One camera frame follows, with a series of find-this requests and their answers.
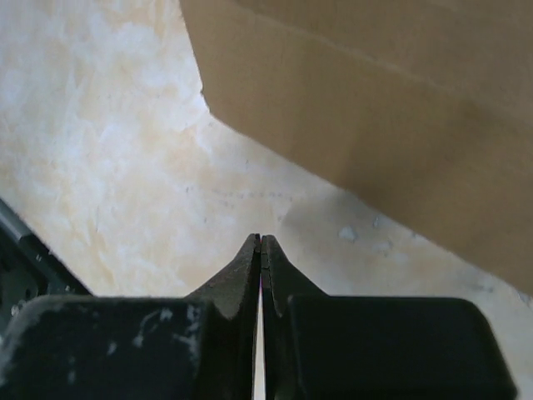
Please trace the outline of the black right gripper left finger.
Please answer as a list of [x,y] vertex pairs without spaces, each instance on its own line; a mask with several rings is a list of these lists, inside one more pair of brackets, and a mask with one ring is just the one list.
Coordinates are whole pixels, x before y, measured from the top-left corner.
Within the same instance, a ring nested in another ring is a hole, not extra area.
[[252,398],[260,247],[185,297],[37,297],[7,326],[2,398]]

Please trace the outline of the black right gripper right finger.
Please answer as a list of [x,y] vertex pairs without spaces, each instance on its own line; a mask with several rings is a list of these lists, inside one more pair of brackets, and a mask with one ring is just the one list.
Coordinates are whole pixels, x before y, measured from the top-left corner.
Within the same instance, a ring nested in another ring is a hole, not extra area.
[[514,399],[491,325],[454,297],[332,296],[262,239],[269,399]]

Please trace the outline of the brown cardboard box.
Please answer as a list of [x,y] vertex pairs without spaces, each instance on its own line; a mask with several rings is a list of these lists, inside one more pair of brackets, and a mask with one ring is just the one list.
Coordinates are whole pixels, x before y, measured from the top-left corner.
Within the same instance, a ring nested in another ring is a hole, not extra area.
[[213,116],[531,292],[531,2],[181,7]]

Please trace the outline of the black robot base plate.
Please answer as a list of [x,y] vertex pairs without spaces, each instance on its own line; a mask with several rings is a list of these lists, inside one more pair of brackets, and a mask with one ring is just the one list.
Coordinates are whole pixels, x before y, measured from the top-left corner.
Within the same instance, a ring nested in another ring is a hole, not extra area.
[[29,226],[1,202],[1,332],[36,297],[90,293]]

